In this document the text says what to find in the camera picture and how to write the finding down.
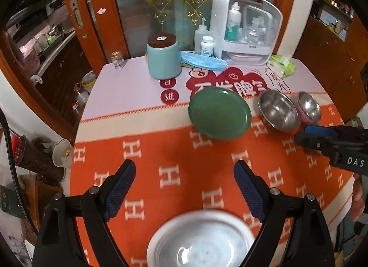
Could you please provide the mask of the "person right hand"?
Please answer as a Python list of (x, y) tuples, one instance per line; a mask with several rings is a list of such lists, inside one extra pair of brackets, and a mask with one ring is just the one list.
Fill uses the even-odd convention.
[(354, 173), (354, 185), (352, 188), (352, 204), (350, 209), (350, 215), (352, 221), (358, 221), (365, 209), (365, 201), (363, 200), (363, 188), (360, 180), (360, 175)]

